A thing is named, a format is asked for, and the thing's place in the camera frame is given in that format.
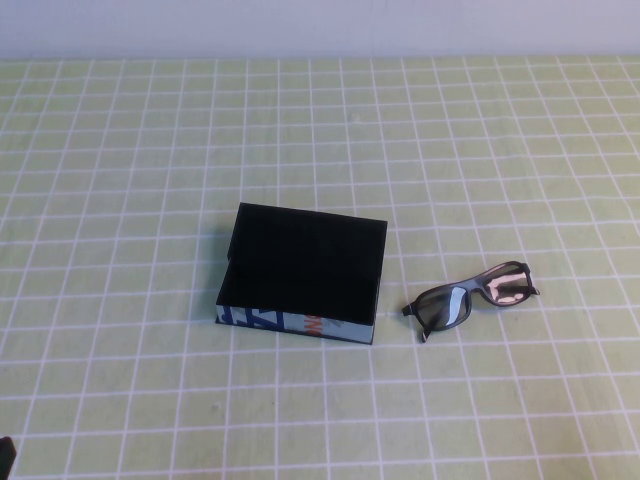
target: white grid line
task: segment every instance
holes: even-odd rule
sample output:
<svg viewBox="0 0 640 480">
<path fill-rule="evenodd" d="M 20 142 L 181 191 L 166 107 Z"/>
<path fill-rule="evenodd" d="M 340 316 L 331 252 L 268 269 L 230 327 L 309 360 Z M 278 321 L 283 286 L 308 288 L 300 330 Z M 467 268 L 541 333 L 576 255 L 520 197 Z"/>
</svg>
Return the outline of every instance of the white grid line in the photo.
<svg viewBox="0 0 640 480">
<path fill-rule="evenodd" d="M 445 105 L 445 97 L 444 97 L 444 93 L 442 92 L 442 86 L 440 85 L 440 82 L 438 81 L 438 90 L 440 92 L 440 99 L 442 101 L 442 105 L 444 107 Z M 454 137 L 454 133 L 453 133 L 453 129 L 451 127 L 451 122 L 449 120 L 449 114 L 446 111 L 446 108 L 444 108 L 445 111 L 445 118 L 446 118 L 446 123 L 447 123 L 447 128 L 449 129 L 449 135 L 451 136 L 451 138 Z M 460 163 L 460 157 L 458 155 L 458 147 L 457 145 L 454 143 L 453 144 L 453 149 L 455 151 L 455 157 L 456 157 L 456 163 L 458 166 L 458 171 L 460 172 L 460 178 L 462 179 L 462 187 L 464 190 L 464 195 L 465 195 L 465 199 L 467 201 L 467 203 L 470 205 L 471 201 L 470 201 L 470 197 L 469 197 L 469 191 L 467 189 L 467 185 L 464 181 L 464 172 L 462 170 L 462 165 Z M 485 269 L 488 268 L 487 266 L 487 260 L 485 258 L 484 253 L 482 252 L 482 242 L 480 240 L 480 235 L 478 233 L 478 229 L 476 228 L 477 222 L 475 219 L 475 215 L 473 213 L 473 210 L 471 210 L 471 221 L 474 227 L 474 231 L 475 231 L 475 235 L 476 235 L 476 241 L 478 242 L 478 246 L 480 247 L 480 254 L 482 256 L 482 263 L 485 266 Z M 484 463 L 484 470 L 485 473 L 487 475 L 487 478 L 491 478 L 491 473 L 489 472 L 489 464 L 487 462 L 487 452 L 486 452 L 486 448 L 484 445 L 484 439 L 482 437 L 482 430 L 480 428 L 480 420 L 478 419 L 478 408 L 476 406 L 476 401 L 475 398 L 473 396 L 473 388 L 471 386 L 471 377 L 469 375 L 469 365 L 467 363 L 467 359 L 466 356 L 464 354 L 464 348 L 462 348 L 462 345 L 460 345 L 460 343 L 462 342 L 462 337 L 460 336 L 460 330 L 456 329 L 456 338 L 458 340 L 458 345 L 459 345 L 459 349 L 460 349 L 460 356 L 462 357 L 462 368 L 464 369 L 464 373 L 465 376 L 467 377 L 467 391 L 469 392 L 469 398 L 471 399 L 471 409 L 473 410 L 473 414 L 475 417 L 475 426 L 476 426 L 476 430 L 477 430 L 477 435 L 478 435 L 478 441 L 480 443 L 480 451 L 482 453 L 482 457 L 483 457 L 483 463 Z"/>
<path fill-rule="evenodd" d="M 373 72 L 373 61 L 370 60 L 369 61 L 369 66 Z M 378 122 L 380 121 L 380 108 L 378 106 L 378 93 L 377 93 L 377 89 L 375 88 L 375 76 L 372 75 L 372 79 L 373 79 L 373 91 L 374 91 L 374 98 L 376 100 L 376 112 L 377 112 L 377 119 Z M 378 128 L 380 129 L 380 137 L 384 138 L 383 134 L 382 134 L 382 125 L 379 124 Z M 386 161 L 386 155 L 384 156 L 384 165 L 385 165 L 385 173 L 387 175 L 387 188 L 389 189 L 389 197 L 391 199 L 391 204 L 393 204 L 393 189 L 391 188 L 391 175 L 389 173 L 389 164 Z M 358 215 L 358 210 L 357 210 L 357 203 L 356 203 L 356 199 L 355 196 L 353 198 L 354 202 L 353 202 L 353 208 L 354 208 L 354 213 L 357 216 Z M 393 223 L 396 223 L 396 211 L 394 207 L 391 207 L 391 214 L 393 217 Z M 396 232 L 396 241 L 398 242 L 398 252 L 402 255 L 402 251 L 400 250 L 400 237 L 398 236 L 398 232 Z M 400 262 L 400 272 L 402 275 L 402 280 L 406 280 L 406 276 L 404 274 L 404 265 L 403 262 Z M 374 368 L 373 368 L 373 353 L 372 350 L 369 349 L 369 372 L 371 375 L 371 394 L 373 397 L 373 416 L 375 418 L 375 423 L 376 423 L 376 448 L 378 449 L 378 459 L 380 461 L 379 465 L 378 465 L 378 470 L 380 472 L 380 478 L 384 479 L 384 468 L 383 468 L 383 456 L 382 456 L 382 438 L 381 438 L 381 434 L 380 434 L 380 419 L 378 418 L 378 399 L 377 399 L 377 392 L 376 392 L 376 388 L 373 382 L 373 379 L 375 378 L 375 372 L 374 372 Z M 431 436 L 429 435 L 429 425 L 426 423 L 426 418 L 425 418 L 425 430 L 426 430 L 426 435 L 427 435 L 427 445 L 430 445 L 430 438 Z"/>
<path fill-rule="evenodd" d="M 408 82 L 407 82 L 407 73 L 405 70 L 405 61 L 404 59 L 402 60 L 402 75 L 403 75 L 403 79 L 405 82 L 405 88 L 407 89 L 407 95 L 409 95 L 409 87 L 408 87 Z M 409 105 L 409 110 L 411 112 L 411 119 L 415 120 L 415 116 L 413 113 L 413 105 Z M 413 133 L 415 135 L 416 140 L 418 139 L 418 130 L 416 128 L 415 122 L 413 124 Z M 425 185 L 428 184 L 428 177 L 427 177 L 427 172 L 424 168 L 424 162 L 420 162 L 420 166 L 421 166 L 421 172 L 422 172 L 422 180 L 424 181 Z M 436 213 L 435 210 L 433 208 L 433 203 L 431 201 L 431 192 L 429 191 L 429 189 L 427 188 L 427 200 L 429 201 L 429 205 L 430 205 L 430 210 L 431 210 L 431 216 L 432 218 L 436 218 Z M 445 265 L 445 261 L 444 261 L 444 256 L 442 255 L 442 245 L 440 243 L 440 234 L 438 233 L 438 231 L 436 230 L 436 243 L 438 244 L 438 254 L 440 256 L 440 263 L 442 265 L 442 272 L 445 274 L 445 278 L 447 277 L 447 268 Z M 408 292 L 406 287 L 404 288 L 404 294 L 405 297 L 408 297 Z M 416 322 L 414 322 L 413 320 L 411 320 L 411 332 L 413 333 L 413 343 L 414 343 L 414 347 L 413 347 L 413 357 L 414 357 L 414 361 L 416 363 L 416 371 L 418 372 L 418 375 L 422 375 L 422 369 L 420 368 L 420 361 L 418 358 L 418 350 L 417 350 L 417 346 L 416 346 L 416 339 L 418 336 L 418 332 L 419 332 L 420 327 L 418 327 L 416 325 Z M 427 434 L 427 444 L 429 445 L 429 452 L 431 453 L 431 458 L 435 458 L 435 450 L 434 450 L 434 446 L 433 446 L 433 440 L 431 438 L 431 429 L 429 428 L 429 422 L 428 419 L 431 418 L 431 416 L 429 415 L 429 411 L 427 409 L 427 402 L 425 401 L 424 398 L 424 389 L 422 388 L 422 386 L 420 386 L 420 403 L 422 404 L 422 412 L 425 418 L 425 430 L 426 430 L 426 434 Z M 435 462 L 433 462 L 431 464 L 431 473 L 433 473 L 433 478 L 434 480 L 438 480 L 438 470 L 436 468 L 436 464 Z"/>
<path fill-rule="evenodd" d="M 58 62 L 58 67 L 57 67 L 57 70 L 56 70 L 56 78 L 60 74 L 60 69 L 61 68 L 62 68 L 62 62 Z M 49 91 L 49 96 L 47 97 L 47 100 L 45 102 L 46 104 L 48 104 L 49 100 L 51 99 L 54 87 L 55 87 L 55 80 L 54 80 L 53 84 L 51 85 L 51 90 Z M 43 117 L 40 117 L 38 119 L 38 125 L 42 122 L 42 118 Z M 34 238 L 36 238 L 36 239 L 40 236 L 40 232 L 42 231 L 42 225 L 44 223 L 43 220 L 44 219 L 41 218 L 40 221 L 38 222 L 38 228 L 37 228 L 35 236 L 34 236 Z M 31 262 L 33 260 L 34 251 L 35 251 L 35 245 L 29 251 L 29 257 L 27 258 L 27 262 L 26 262 L 26 269 L 25 269 L 25 272 L 22 274 L 22 278 L 20 280 L 20 286 L 18 287 L 18 291 L 17 291 L 17 294 L 16 294 L 16 300 L 13 302 L 13 305 L 12 305 L 12 308 L 11 308 L 11 313 L 9 315 L 9 322 L 7 324 L 9 328 L 11 328 L 11 324 L 13 323 L 13 319 L 15 317 L 16 307 L 18 305 L 17 299 L 20 298 L 20 296 L 22 295 L 22 292 L 24 290 L 24 285 L 25 285 L 25 281 L 26 281 L 26 278 L 27 278 L 27 271 L 28 271 L 29 267 L 31 266 Z M 51 341 L 51 335 L 52 334 L 53 334 L 53 325 L 51 326 L 51 328 L 49 330 L 49 333 L 48 333 L 48 336 L 47 336 L 47 345 Z M 6 341 L 7 341 L 8 337 L 9 337 L 9 334 L 5 333 L 4 337 L 2 338 L 2 341 L 0 342 L 0 355 L 2 355 L 4 353 L 4 348 L 6 346 Z M 38 385 L 39 385 L 40 379 L 42 377 L 42 370 L 43 370 L 43 364 L 40 365 L 40 368 L 39 368 L 39 371 L 38 371 L 38 376 L 36 378 L 36 384 L 34 386 L 33 393 L 31 395 L 31 399 L 30 399 L 30 402 L 29 402 L 29 409 L 27 410 L 27 415 L 26 415 L 26 418 L 25 418 L 23 432 L 22 432 L 23 434 L 25 434 L 27 432 L 27 429 L 29 428 L 29 421 L 31 419 L 31 413 L 33 412 L 33 407 L 35 405 L 36 395 L 37 395 L 37 392 L 38 392 Z M 18 471 L 18 469 L 19 469 L 20 460 L 21 460 L 21 457 L 18 456 L 18 458 L 16 459 L 16 462 L 15 462 L 15 470 L 16 471 Z"/>
<path fill-rule="evenodd" d="M 466 68 L 467 64 L 466 64 L 466 60 L 465 59 L 463 59 L 463 64 L 464 64 L 465 70 L 467 72 L 467 77 L 469 78 L 469 81 L 471 81 L 471 76 L 469 74 L 469 69 Z M 476 104 L 477 104 L 475 86 L 472 86 L 471 90 L 472 90 L 472 93 L 473 93 L 474 100 L 476 100 Z M 486 125 L 484 119 L 482 120 L 482 126 L 483 126 L 483 129 L 484 129 L 485 133 L 488 134 L 487 125 Z M 491 156 L 493 157 L 493 161 L 494 161 L 494 164 L 495 164 L 495 167 L 496 167 L 496 172 L 498 172 L 498 178 L 500 180 L 500 187 L 502 188 L 502 193 L 505 196 L 505 198 L 508 198 L 507 189 L 504 186 L 504 181 L 503 181 L 503 178 L 502 178 L 502 174 L 500 173 L 500 168 L 498 168 L 498 162 L 495 159 L 493 146 L 491 144 L 489 144 L 489 149 L 491 151 Z M 506 204 L 507 204 L 507 208 L 509 209 L 509 214 L 511 216 L 511 220 L 513 222 L 515 222 L 516 217 L 515 217 L 515 215 L 513 213 L 513 210 L 511 208 L 511 204 L 510 204 L 510 202 L 506 202 Z M 524 243 L 522 242 L 522 238 L 520 238 L 520 232 L 517 229 L 516 229 L 516 236 L 518 237 L 518 243 L 520 245 L 520 248 L 522 249 L 522 254 L 526 258 L 526 250 L 524 248 Z M 485 257 L 484 252 L 482 253 L 482 256 L 483 256 L 483 261 L 484 261 L 484 264 L 485 264 L 485 268 L 487 268 L 488 265 L 487 265 L 487 261 L 486 261 L 486 257 Z M 498 313 L 498 318 L 499 318 L 498 323 L 500 325 L 500 333 L 502 335 L 503 340 L 506 343 L 507 342 L 507 333 L 504 330 L 502 314 L 500 312 L 497 312 L 497 313 Z M 526 406 L 526 404 L 524 402 L 524 395 L 522 394 L 522 385 L 520 385 L 520 381 L 516 377 L 516 372 L 517 372 L 516 364 L 513 361 L 513 356 L 511 354 L 511 349 L 507 347 L 506 351 L 507 351 L 507 357 L 509 358 L 509 365 L 511 366 L 511 371 L 513 372 L 513 375 L 514 375 L 514 382 L 515 382 L 515 384 L 517 386 L 517 389 L 518 389 L 518 400 L 520 401 L 520 407 L 522 408 L 522 411 L 525 413 L 525 422 L 527 424 L 527 432 L 529 433 L 529 441 L 531 442 L 531 448 L 533 449 L 533 454 L 536 457 L 536 468 L 538 469 L 538 475 L 540 476 L 540 480 L 544 480 L 543 473 L 542 473 L 542 466 L 540 465 L 540 458 L 538 456 L 538 447 L 536 446 L 536 441 L 535 441 L 535 438 L 534 438 L 534 435 L 533 435 L 533 430 L 531 429 L 531 422 L 529 421 L 529 417 L 527 415 L 527 406 Z"/>
</svg>

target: black frame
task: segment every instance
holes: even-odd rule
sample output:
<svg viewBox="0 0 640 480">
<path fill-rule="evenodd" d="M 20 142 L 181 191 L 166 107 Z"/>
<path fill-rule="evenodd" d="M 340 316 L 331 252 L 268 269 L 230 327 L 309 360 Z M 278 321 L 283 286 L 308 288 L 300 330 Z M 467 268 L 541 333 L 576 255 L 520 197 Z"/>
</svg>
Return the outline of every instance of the black frame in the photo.
<svg viewBox="0 0 640 480">
<path fill-rule="evenodd" d="M 510 266 L 519 266 L 523 269 L 527 278 L 527 284 L 529 286 L 529 290 L 526 292 L 527 295 L 525 295 L 521 300 L 518 300 L 514 303 L 509 303 L 509 304 L 498 303 L 494 301 L 489 295 L 487 295 L 487 292 L 484 289 L 485 280 L 487 279 L 487 277 L 490 277 L 490 274 L 492 272 L 495 272 L 496 270 L 499 270 L 504 267 L 510 267 Z M 427 324 L 427 322 L 425 322 L 424 319 L 420 318 L 420 314 L 418 313 L 418 309 L 417 309 L 417 305 L 420 304 L 420 300 L 422 300 L 425 296 L 432 295 L 434 292 L 437 292 L 439 290 L 452 289 L 454 287 L 462 288 L 467 293 L 465 295 L 467 312 L 462 318 L 460 318 L 459 320 L 456 320 L 451 325 L 445 325 L 444 327 L 439 327 L 439 328 L 434 328 L 432 325 Z M 456 282 L 456 283 L 448 283 L 446 285 L 441 285 L 439 287 L 435 287 L 425 292 L 422 292 L 420 295 L 418 295 L 418 298 L 416 298 L 413 302 L 411 302 L 409 305 L 407 305 L 402 309 L 402 314 L 405 317 L 409 315 L 414 315 L 418 319 L 418 322 L 420 322 L 420 325 L 424 327 L 424 332 L 422 334 L 422 341 L 424 342 L 427 340 L 427 338 L 429 337 L 432 331 L 441 332 L 444 330 L 449 330 L 450 328 L 457 327 L 462 322 L 464 322 L 467 318 L 469 318 L 469 315 L 471 315 L 471 307 L 472 307 L 471 294 L 473 292 L 479 292 L 482 298 L 484 298 L 491 305 L 495 305 L 496 307 L 501 307 L 501 308 L 513 307 L 514 305 L 519 305 L 520 303 L 524 302 L 531 295 L 540 295 L 540 291 L 533 286 L 533 281 L 531 279 L 531 269 L 529 268 L 529 265 L 522 262 L 511 261 L 511 262 L 501 263 L 500 265 L 497 265 L 487 270 L 486 272 L 481 273 L 480 275 L 476 275 L 475 277 L 468 278 L 467 280 L 463 280 L 461 282 Z"/>
</svg>

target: black box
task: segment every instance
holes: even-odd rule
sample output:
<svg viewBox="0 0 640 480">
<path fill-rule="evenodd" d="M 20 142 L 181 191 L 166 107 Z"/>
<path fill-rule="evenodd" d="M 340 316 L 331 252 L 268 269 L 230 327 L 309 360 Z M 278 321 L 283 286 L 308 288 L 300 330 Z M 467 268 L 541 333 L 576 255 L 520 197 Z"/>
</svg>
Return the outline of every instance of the black box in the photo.
<svg viewBox="0 0 640 480">
<path fill-rule="evenodd" d="M 217 323 L 371 344 L 387 222 L 241 203 Z"/>
</svg>

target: green cutting mat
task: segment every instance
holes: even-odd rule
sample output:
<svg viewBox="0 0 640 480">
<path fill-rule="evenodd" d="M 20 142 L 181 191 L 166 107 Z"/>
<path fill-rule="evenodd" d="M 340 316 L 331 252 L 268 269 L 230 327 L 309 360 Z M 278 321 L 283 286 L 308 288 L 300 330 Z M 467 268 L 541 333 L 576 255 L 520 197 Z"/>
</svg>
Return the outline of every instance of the green cutting mat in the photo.
<svg viewBox="0 0 640 480">
<path fill-rule="evenodd" d="M 0 63 L 13 478 L 639 478 L 639 149 L 640 57 Z M 241 200 L 389 222 L 373 347 L 213 324 Z"/>
</svg>

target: white wall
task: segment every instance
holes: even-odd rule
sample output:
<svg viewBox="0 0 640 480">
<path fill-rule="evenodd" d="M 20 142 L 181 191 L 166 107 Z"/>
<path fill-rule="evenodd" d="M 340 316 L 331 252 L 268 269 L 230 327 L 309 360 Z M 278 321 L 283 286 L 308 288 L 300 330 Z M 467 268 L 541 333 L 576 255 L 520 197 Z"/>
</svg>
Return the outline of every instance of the white wall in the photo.
<svg viewBox="0 0 640 480">
<path fill-rule="evenodd" d="M 640 52 L 638 0 L 0 0 L 0 57 Z"/>
</svg>

